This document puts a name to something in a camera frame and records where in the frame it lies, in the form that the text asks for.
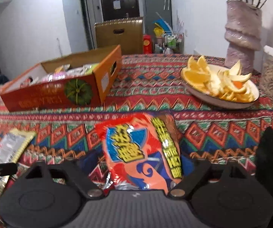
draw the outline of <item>green fruit graphic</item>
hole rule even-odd
[[[80,79],[73,79],[65,84],[66,97],[76,105],[88,105],[93,96],[90,84]]]

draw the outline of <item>red snack bag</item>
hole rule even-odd
[[[181,181],[176,127],[171,115],[136,113],[97,124],[96,132],[116,189],[162,189]]]

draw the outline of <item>metal bolt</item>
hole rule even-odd
[[[176,188],[171,190],[170,194],[174,197],[182,197],[185,194],[185,191],[182,189]]]
[[[90,189],[87,194],[90,197],[99,197],[103,193],[102,193],[102,191],[100,189]]]

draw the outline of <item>white logo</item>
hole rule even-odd
[[[136,192],[134,195],[132,195],[133,197],[137,198],[138,196],[140,196],[141,194]]]

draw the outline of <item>gray ribbed panel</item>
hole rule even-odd
[[[162,191],[111,191],[103,200],[89,201],[64,228],[208,228],[184,201]]]

